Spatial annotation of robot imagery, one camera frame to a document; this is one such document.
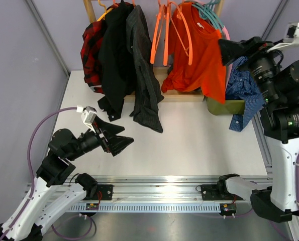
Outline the blue checked shirt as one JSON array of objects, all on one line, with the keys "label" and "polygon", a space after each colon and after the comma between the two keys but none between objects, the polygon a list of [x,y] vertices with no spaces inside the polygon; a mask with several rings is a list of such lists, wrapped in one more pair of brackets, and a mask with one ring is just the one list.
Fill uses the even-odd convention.
[{"label": "blue checked shirt", "polygon": [[226,87],[226,100],[243,100],[244,111],[234,114],[229,126],[232,131],[242,131],[261,110],[264,100],[253,78],[248,71],[239,71],[238,68],[247,62],[246,57],[239,57],[232,64],[232,70]]}]

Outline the dark grey striped shirt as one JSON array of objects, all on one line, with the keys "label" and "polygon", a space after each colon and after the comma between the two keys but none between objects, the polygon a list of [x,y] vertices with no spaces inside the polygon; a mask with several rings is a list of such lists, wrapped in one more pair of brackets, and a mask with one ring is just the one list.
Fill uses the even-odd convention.
[{"label": "dark grey striped shirt", "polygon": [[140,5],[136,5],[126,20],[127,49],[132,54],[136,71],[133,121],[158,133],[163,133],[158,104],[164,99],[153,65],[150,63],[152,42],[147,21]]}]

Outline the orange hanger of blue shirt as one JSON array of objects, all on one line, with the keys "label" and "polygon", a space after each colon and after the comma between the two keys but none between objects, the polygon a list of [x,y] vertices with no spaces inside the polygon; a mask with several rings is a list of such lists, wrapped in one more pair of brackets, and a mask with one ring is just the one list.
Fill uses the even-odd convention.
[{"label": "orange hanger of blue shirt", "polygon": [[164,12],[165,12],[165,5],[161,3],[161,0],[158,0],[158,5],[159,5],[159,12],[156,16],[156,24],[154,28],[151,57],[150,57],[150,63],[152,65],[155,63],[155,58],[156,58],[159,41],[162,33],[162,28],[163,28],[163,19],[164,19]]}]

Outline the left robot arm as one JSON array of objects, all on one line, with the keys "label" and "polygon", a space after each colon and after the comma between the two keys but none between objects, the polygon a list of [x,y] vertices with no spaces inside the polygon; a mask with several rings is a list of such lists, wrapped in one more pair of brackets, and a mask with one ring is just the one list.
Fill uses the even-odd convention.
[{"label": "left robot arm", "polygon": [[49,198],[74,171],[72,161],[101,147],[118,155],[134,139],[119,136],[124,127],[107,123],[97,116],[84,117],[88,127],[78,138],[68,129],[60,129],[49,142],[49,152],[36,172],[28,193],[5,222],[0,224],[0,240],[42,240],[43,235],[72,205],[97,194],[97,181],[87,173],[79,174],[75,183],[51,204]]}]

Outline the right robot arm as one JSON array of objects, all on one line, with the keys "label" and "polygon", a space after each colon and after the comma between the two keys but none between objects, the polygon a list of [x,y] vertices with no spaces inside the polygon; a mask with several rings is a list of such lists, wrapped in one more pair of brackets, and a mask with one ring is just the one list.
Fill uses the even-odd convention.
[{"label": "right robot arm", "polygon": [[238,67],[248,71],[264,99],[260,120],[272,160],[272,185],[263,187],[237,174],[221,176],[217,195],[236,195],[251,203],[254,212],[277,223],[299,216],[299,60],[285,69],[275,62],[282,57],[281,43],[253,37],[246,41],[218,41],[222,64],[239,57],[247,61]]}]

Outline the pink hanger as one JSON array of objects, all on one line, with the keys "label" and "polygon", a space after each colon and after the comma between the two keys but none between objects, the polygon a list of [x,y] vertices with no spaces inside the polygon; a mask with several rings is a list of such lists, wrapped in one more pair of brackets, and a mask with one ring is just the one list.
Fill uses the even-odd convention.
[{"label": "pink hanger", "polygon": [[[216,5],[216,7],[214,8],[214,12],[217,13],[217,10],[219,9],[219,4]],[[221,33],[221,37],[222,39],[225,39],[225,40],[230,40],[230,36],[229,36],[229,33],[228,33],[228,30],[227,28],[224,26],[223,29],[222,29],[222,33]]]}]

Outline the orange t-shirt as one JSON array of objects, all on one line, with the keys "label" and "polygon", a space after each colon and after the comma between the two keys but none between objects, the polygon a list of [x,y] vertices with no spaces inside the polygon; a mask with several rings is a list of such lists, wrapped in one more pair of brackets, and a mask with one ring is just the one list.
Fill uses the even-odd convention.
[{"label": "orange t-shirt", "polygon": [[168,54],[173,57],[173,69],[161,90],[191,92],[200,88],[204,96],[223,104],[226,68],[218,45],[221,33],[201,19],[191,5],[182,3],[171,16]]}]

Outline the teal hanger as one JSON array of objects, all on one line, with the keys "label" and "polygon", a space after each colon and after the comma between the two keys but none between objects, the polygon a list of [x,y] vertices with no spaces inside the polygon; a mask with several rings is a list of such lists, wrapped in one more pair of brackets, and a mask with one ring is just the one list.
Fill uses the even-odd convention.
[{"label": "teal hanger", "polygon": [[219,19],[218,15],[214,12],[214,8],[221,1],[209,1],[206,4],[200,4],[198,2],[193,3],[191,6],[198,10],[199,17],[207,22],[209,22],[215,30],[219,30],[222,33],[224,27],[222,21]]}]

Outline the red black plaid shirt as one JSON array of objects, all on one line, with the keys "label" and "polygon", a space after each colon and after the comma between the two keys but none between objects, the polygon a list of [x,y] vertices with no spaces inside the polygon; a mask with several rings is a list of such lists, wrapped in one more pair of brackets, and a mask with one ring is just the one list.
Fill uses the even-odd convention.
[{"label": "red black plaid shirt", "polygon": [[84,81],[93,92],[101,94],[104,93],[102,89],[103,68],[98,55],[106,30],[105,18],[90,23],[82,35],[83,45],[80,52]]}]

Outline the yellow hanger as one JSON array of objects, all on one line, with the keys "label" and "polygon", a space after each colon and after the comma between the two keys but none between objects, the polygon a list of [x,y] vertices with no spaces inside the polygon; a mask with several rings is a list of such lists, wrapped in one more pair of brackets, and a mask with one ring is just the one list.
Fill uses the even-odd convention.
[{"label": "yellow hanger", "polygon": [[105,18],[105,16],[106,16],[109,12],[111,12],[114,8],[113,8],[113,7],[107,8],[106,5],[103,4],[103,3],[101,2],[101,0],[98,0],[97,2],[98,2],[98,4],[99,4],[101,7],[103,7],[104,10],[105,10],[104,13],[97,19],[97,22],[99,22],[99,21],[103,20],[103,19]]}]

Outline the green laundry basket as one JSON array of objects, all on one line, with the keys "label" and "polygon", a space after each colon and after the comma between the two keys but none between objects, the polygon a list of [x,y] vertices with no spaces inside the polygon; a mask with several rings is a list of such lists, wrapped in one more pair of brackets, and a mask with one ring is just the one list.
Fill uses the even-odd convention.
[{"label": "green laundry basket", "polygon": [[224,104],[221,104],[207,97],[206,102],[208,111],[213,115],[244,114],[244,100],[226,100]]}]

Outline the wooden clothes rack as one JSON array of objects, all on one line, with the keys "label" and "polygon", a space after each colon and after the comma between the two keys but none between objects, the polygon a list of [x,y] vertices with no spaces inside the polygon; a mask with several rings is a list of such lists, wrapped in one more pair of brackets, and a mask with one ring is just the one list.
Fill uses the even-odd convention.
[{"label": "wooden clothes rack", "polygon": [[[221,1],[217,15],[220,16],[225,1]],[[90,23],[95,22],[98,18],[95,16],[93,5],[91,1],[83,1],[84,7]],[[155,77],[158,79],[160,85],[163,83],[163,78],[167,77],[168,67],[153,67]],[[162,94],[164,96],[163,102],[201,102],[204,96],[199,91],[192,92],[178,92],[176,90],[169,90]]]}]

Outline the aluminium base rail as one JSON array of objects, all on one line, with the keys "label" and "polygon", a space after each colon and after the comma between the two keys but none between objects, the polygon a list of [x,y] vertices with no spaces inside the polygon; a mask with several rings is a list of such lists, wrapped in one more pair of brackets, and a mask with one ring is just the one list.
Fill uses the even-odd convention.
[{"label": "aluminium base rail", "polygon": [[226,174],[239,174],[251,182],[270,184],[270,162],[265,155],[258,117],[241,132],[229,129],[231,116],[169,114],[163,133],[127,119],[124,136],[133,143],[117,156],[101,148],[73,161],[75,173],[87,173],[100,183],[113,185],[114,205],[231,203],[234,198],[213,195],[203,199],[200,186],[212,187]]}]

